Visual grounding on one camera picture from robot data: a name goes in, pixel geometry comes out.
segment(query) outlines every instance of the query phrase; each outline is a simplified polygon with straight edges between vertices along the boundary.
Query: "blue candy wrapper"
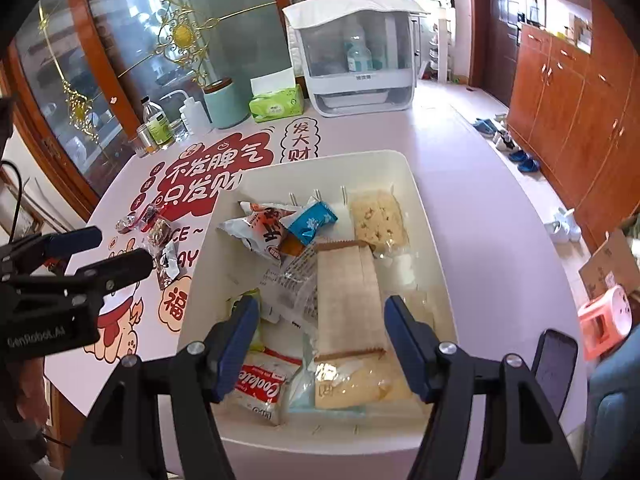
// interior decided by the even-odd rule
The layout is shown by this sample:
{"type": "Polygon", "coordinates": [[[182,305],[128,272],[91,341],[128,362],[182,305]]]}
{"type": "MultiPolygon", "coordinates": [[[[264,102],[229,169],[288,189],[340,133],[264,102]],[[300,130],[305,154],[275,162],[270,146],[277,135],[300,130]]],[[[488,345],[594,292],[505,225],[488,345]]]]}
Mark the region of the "blue candy wrapper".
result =
{"type": "Polygon", "coordinates": [[[281,218],[280,223],[306,246],[314,239],[319,228],[335,224],[337,220],[338,217],[327,204],[312,196],[301,211],[281,218]]]}

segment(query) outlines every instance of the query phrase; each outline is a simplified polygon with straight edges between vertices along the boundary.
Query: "screw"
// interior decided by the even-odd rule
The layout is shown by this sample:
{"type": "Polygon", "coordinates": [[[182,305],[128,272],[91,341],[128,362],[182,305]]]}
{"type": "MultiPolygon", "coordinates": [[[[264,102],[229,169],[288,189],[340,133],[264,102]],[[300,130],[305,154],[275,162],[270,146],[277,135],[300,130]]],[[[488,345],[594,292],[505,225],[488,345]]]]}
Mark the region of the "screw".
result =
{"type": "Polygon", "coordinates": [[[86,301],[86,296],[84,294],[78,294],[71,299],[71,304],[73,306],[82,305],[86,301]]]}
{"type": "Polygon", "coordinates": [[[202,341],[194,341],[187,345],[187,352],[190,355],[198,355],[204,352],[205,346],[202,341]]]}
{"type": "Polygon", "coordinates": [[[120,359],[120,364],[125,368],[131,368],[138,362],[138,356],[135,354],[127,354],[122,359],[120,359]]]}
{"type": "Polygon", "coordinates": [[[453,355],[456,353],[456,350],[458,350],[458,347],[449,341],[443,341],[438,345],[438,350],[440,350],[443,354],[453,355]]]}
{"type": "Polygon", "coordinates": [[[505,361],[509,366],[513,366],[514,368],[520,368],[522,366],[522,358],[516,354],[508,354],[505,361]]]}

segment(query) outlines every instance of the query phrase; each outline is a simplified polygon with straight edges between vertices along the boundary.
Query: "blue gripper pad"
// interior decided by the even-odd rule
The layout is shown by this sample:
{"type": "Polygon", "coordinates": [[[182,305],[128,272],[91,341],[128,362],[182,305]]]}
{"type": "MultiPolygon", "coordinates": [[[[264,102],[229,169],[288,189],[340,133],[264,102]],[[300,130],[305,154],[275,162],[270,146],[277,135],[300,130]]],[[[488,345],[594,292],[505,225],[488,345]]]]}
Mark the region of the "blue gripper pad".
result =
{"type": "Polygon", "coordinates": [[[243,296],[231,317],[217,323],[210,332],[212,341],[206,343],[211,345],[209,369],[217,374],[213,388],[214,402],[221,402],[236,385],[259,320],[257,301],[251,296],[243,296]]]}
{"type": "Polygon", "coordinates": [[[439,341],[429,325],[414,319],[400,296],[385,301],[385,327],[396,350],[409,388],[422,402],[433,402],[440,387],[430,372],[436,373],[434,349],[439,341]]]}

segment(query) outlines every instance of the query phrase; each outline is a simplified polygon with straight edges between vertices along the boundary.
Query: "cable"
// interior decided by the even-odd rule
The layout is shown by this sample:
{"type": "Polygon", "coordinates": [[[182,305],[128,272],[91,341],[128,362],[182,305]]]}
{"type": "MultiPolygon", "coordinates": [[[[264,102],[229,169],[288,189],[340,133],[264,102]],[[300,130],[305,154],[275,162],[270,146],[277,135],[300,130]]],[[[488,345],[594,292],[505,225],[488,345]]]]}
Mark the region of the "cable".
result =
{"type": "Polygon", "coordinates": [[[0,162],[0,168],[2,166],[8,166],[12,170],[15,171],[15,176],[18,177],[18,199],[15,203],[15,212],[14,212],[14,224],[11,226],[11,234],[9,235],[9,243],[14,241],[15,235],[15,227],[18,224],[18,215],[20,214],[20,202],[22,201],[22,177],[20,176],[20,171],[18,171],[18,167],[12,163],[10,160],[2,160],[0,162]]]}
{"type": "Polygon", "coordinates": [[[48,435],[48,434],[46,434],[46,433],[42,433],[42,436],[43,436],[46,440],[49,440],[49,441],[53,442],[54,444],[58,444],[59,446],[66,447],[67,449],[71,449],[71,446],[70,446],[69,444],[65,444],[64,442],[61,442],[61,441],[59,441],[59,440],[57,440],[57,439],[53,438],[52,436],[49,436],[49,435],[48,435]]]}

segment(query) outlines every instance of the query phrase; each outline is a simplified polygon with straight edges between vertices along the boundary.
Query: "white table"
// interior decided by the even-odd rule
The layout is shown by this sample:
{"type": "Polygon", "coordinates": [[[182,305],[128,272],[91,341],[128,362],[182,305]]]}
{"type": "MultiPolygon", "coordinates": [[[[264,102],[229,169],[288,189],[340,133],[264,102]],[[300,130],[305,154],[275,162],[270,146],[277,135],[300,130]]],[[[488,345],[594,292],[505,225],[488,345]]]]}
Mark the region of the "white table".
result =
{"type": "MultiPolygon", "coordinates": [[[[165,152],[142,160],[133,158],[90,219],[89,224],[102,229],[102,245],[73,257],[70,270],[107,257],[110,252],[127,249],[130,237],[117,235],[114,224],[129,211],[129,205],[140,192],[139,185],[152,173],[152,168],[160,162],[166,163],[159,170],[157,179],[149,178],[146,202],[158,193],[167,195],[170,182],[165,174],[170,173],[171,168],[182,160],[192,162],[206,148],[232,132],[242,133],[241,140],[238,136],[231,139],[231,146],[238,150],[237,160],[247,163],[244,168],[271,163],[268,150],[273,152],[273,163],[281,159],[286,162],[289,157],[365,150],[393,149],[404,153],[414,172],[440,254],[462,348],[471,355],[498,360],[508,352],[516,352],[531,366],[538,337],[547,328],[555,328],[580,341],[574,300],[561,262],[517,181],[498,155],[452,108],[429,108],[418,99],[411,110],[404,112],[327,119],[308,106],[302,118],[263,124],[255,124],[249,118],[228,133],[212,132],[199,138],[190,137],[186,144],[176,144],[165,152]],[[246,140],[255,132],[262,134],[246,140]],[[266,151],[261,146],[242,151],[257,140],[266,143],[266,151]],[[199,142],[204,146],[192,148],[198,148],[194,155],[185,152],[189,144],[199,142]],[[248,153],[251,150],[258,152],[251,155],[248,153]]],[[[184,170],[189,171],[192,167],[185,165],[184,170]]],[[[237,168],[236,164],[227,169],[235,171],[237,168]]],[[[203,174],[191,177],[189,182],[193,183],[199,177],[203,174]]],[[[186,176],[178,174],[173,184],[179,184],[181,178],[186,176]]],[[[174,239],[180,240],[178,252],[184,253],[182,265],[190,275],[204,236],[200,230],[203,226],[206,228],[209,219],[206,211],[207,208],[211,211],[212,203],[209,208],[209,202],[212,200],[187,202],[190,186],[187,181],[182,182],[186,186],[184,192],[171,202],[175,203],[174,216],[180,217],[174,222],[174,239]],[[187,209],[192,212],[183,214],[187,209]]],[[[230,176],[218,177],[218,183],[231,185],[230,176]]],[[[181,287],[188,290],[189,283],[190,279],[185,278],[181,287]]],[[[127,348],[134,348],[145,360],[174,354],[177,332],[172,332],[172,327],[176,328],[175,320],[162,314],[162,300],[154,274],[141,282],[139,288],[131,287],[107,298],[102,312],[117,312],[111,314],[108,321],[112,332],[114,322],[117,323],[119,339],[117,337],[110,346],[101,340],[89,351],[78,349],[50,356],[46,361],[47,377],[80,411],[87,413],[114,363],[127,348]],[[133,300],[123,315],[122,305],[129,296],[133,300]]],[[[585,419],[587,389],[581,352],[561,417],[566,434],[585,419]]],[[[460,478],[475,477],[483,410],[484,399],[477,397],[460,478]]],[[[161,419],[168,468],[179,470],[167,400],[161,401],[161,419]]],[[[229,442],[225,443],[225,448],[239,479],[255,478],[258,474],[261,478],[279,480],[324,479],[327,474],[333,478],[352,478],[356,471],[362,478],[396,479],[404,478],[415,457],[414,450],[367,457],[364,461],[349,456],[330,459],[285,456],[280,452],[229,442]]]]}

